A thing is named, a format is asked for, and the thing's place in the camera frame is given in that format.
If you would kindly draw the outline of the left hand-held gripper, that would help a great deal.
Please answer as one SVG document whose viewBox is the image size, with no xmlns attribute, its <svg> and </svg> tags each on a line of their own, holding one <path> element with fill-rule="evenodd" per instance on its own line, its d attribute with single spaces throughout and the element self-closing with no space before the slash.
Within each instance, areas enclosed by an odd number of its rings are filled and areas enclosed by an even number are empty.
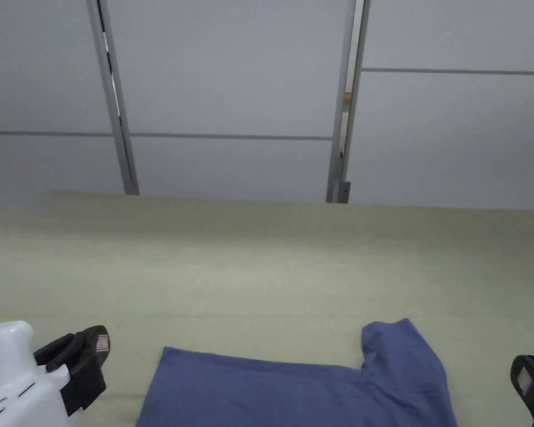
<svg viewBox="0 0 534 427">
<path fill-rule="evenodd" d="M 25 321 L 0 323 L 0 426 L 75 426 L 106 390 L 108 330 L 92 326 L 38 350 L 33 334 Z"/>
</svg>

